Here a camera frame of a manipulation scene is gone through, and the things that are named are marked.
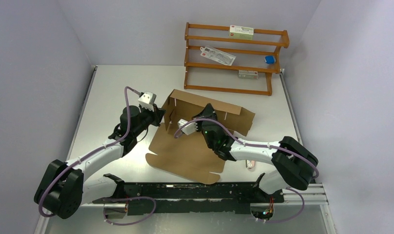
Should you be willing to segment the brown cardboard box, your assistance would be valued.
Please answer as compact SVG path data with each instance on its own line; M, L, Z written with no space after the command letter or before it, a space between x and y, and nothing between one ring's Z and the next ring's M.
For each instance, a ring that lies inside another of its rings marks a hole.
M220 180L225 161L209 149L201 133L174 137L180 119L190 121L206 104L212 104L218 121L231 132L246 136L255 114L243 107L174 89L163 104L164 124L158 127L146 154L147 163L163 171L203 184Z

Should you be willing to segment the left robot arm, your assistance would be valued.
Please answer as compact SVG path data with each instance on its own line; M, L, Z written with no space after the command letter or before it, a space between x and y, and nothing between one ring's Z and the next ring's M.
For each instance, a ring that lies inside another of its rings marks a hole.
M72 216L83 204L104 199L118 203L127 197L125 182L113 175L104 174L89 181L98 170L127 155L138 143L137 137L147 132L149 126L160 126L166 113L153 106L147 110L142 106L125 107L108 139L94 152L63 162L52 161L35 192L34 202L62 219Z

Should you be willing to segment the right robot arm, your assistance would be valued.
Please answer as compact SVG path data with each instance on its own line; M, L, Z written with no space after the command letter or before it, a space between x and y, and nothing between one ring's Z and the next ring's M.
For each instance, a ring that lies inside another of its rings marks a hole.
M224 161L255 161L274 167L261 174L253 189L257 201L264 202L281 189L304 191L319 176L318 159L291 136L280 141L248 141L234 136L217 119L211 104L189 122L193 132L201 132L207 147Z

